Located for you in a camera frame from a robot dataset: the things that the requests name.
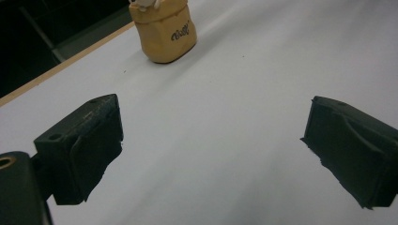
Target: table edge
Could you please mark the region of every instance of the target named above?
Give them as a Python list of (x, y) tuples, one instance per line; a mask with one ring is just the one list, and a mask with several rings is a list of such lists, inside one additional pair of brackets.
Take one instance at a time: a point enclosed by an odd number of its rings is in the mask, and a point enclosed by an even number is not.
[(100, 46), (104, 45), (105, 43), (107, 43), (108, 41), (112, 40), (113, 38), (116, 38), (117, 36), (119, 36), (120, 34), (122, 34), (125, 31), (129, 30), (133, 26), (134, 26), (134, 22), (129, 22), (128, 24), (124, 25), (120, 29), (114, 31), (111, 35), (99, 40), (98, 42), (94, 43), (90, 47), (88, 47), (88, 48), (82, 50), (81, 52), (73, 55), (68, 60), (62, 62), (61, 64), (57, 65), (56, 67), (51, 68), (47, 72), (39, 75), (38, 77), (36, 77), (32, 81), (30, 81), (30, 82), (24, 84), (23, 86), (17, 88), (16, 90), (14, 90), (13, 92), (7, 94), (6, 96), (1, 97), (0, 98), (0, 107), (6, 105), (7, 103), (12, 101), (13, 99), (21, 96), (25, 92), (27, 92), (30, 89), (34, 88), (35, 86), (43, 83), (44, 81), (46, 81), (47, 79), (51, 78), (53, 75), (55, 75), (59, 71), (63, 70), (64, 68), (69, 67), (70, 65), (72, 65), (76, 61), (80, 60), (81, 58), (83, 58), (86, 55), (90, 54), (91, 52), (95, 51)]

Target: screw hole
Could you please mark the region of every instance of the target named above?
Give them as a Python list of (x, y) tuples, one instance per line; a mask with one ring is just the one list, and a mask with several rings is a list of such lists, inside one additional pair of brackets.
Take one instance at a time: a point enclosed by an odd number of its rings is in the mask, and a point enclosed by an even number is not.
[(60, 134), (53, 134), (52, 136), (50, 136), (50, 140), (56, 140), (56, 139), (59, 139), (61, 137), (61, 135)]
[(16, 161), (15, 157), (2, 157), (0, 158), (0, 170), (5, 169)]

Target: wooden table edge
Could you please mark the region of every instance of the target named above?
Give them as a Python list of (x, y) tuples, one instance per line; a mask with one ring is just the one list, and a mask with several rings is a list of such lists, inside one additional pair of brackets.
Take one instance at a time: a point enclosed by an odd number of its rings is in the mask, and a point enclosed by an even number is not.
[(81, 59), (81, 58), (85, 57), (86, 55), (90, 54), (91, 52), (95, 51), (100, 46), (104, 45), (105, 43), (107, 43), (108, 41), (112, 40), (113, 38), (116, 38), (117, 36), (119, 36), (120, 34), (122, 34), (125, 31), (129, 30), (133, 26), (134, 26), (134, 22), (128, 23), (127, 25), (125, 25), (122, 28), (120, 28), (120, 29), (116, 30), (115, 32), (113, 32), (111, 35), (99, 40), (98, 42), (94, 43), (90, 47), (88, 47), (88, 48), (82, 50), (81, 52), (73, 55), (68, 60), (62, 62), (61, 64), (57, 65), (56, 67), (53, 67), (52, 69), (48, 70), (47, 72), (39, 75), (34, 80), (24, 84), (23, 86), (19, 87), (18, 89), (16, 89), (15, 91), (9, 93), (8, 95), (6, 95), (4, 97), (1, 97), (0, 98), (0, 107), (6, 105), (7, 103), (12, 101), (13, 99), (21, 96), (23, 93), (29, 91), (30, 89), (34, 88), (35, 86), (43, 83), (44, 81), (46, 81), (47, 79), (51, 78), (53, 75), (55, 75), (59, 71), (63, 70), (64, 68), (69, 67), (70, 65), (72, 65), (73, 63), (78, 61), (79, 59)]

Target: white table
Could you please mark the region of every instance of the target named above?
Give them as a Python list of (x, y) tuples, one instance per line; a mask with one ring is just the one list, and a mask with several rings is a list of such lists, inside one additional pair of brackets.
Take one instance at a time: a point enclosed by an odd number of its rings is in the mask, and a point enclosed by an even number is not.
[(396, 0), (191, 0), (196, 46), (150, 62), (135, 27), (0, 108), (0, 152), (116, 93), (123, 152), (56, 225), (397, 224), (299, 140), (314, 96), (398, 128)]

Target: white surface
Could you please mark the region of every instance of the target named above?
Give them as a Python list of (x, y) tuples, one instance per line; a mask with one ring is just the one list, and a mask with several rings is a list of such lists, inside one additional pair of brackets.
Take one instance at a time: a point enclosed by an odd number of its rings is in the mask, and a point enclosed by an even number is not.
[(56, 225), (396, 224), (361, 209), (299, 140), (311, 99), (398, 128), (398, 1), (191, 0), (198, 43), (170, 65), (135, 27), (0, 108), (0, 151), (91, 98), (119, 96), (123, 153)]

